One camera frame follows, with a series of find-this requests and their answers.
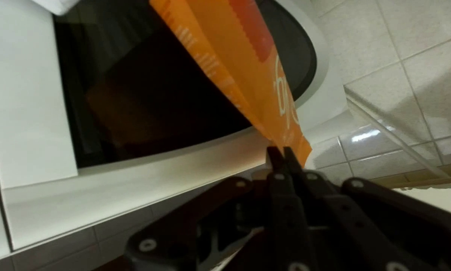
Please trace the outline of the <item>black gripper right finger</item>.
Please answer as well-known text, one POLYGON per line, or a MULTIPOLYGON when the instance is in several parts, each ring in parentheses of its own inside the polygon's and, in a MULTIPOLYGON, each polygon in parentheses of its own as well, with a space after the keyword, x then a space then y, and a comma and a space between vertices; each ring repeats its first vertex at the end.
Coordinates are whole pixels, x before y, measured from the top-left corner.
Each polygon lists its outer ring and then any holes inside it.
POLYGON ((394 246, 352 198, 334 189, 320 174, 301 169, 293 151, 284 151, 290 177, 304 207, 346 243, 359 271, 426 271, 427 264, 394 246))

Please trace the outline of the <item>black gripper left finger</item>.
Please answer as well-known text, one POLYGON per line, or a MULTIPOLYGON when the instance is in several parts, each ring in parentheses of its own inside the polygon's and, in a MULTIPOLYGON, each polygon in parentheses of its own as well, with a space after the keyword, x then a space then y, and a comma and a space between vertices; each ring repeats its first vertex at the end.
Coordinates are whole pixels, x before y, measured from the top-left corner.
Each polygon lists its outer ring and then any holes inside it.
POLYGON ((290 150, 281 154, 275 147, 269 147, 266 154, 271 166, 268 183, 277 271, 316 271, 317 259, 290 169, 296 159, 290 150))

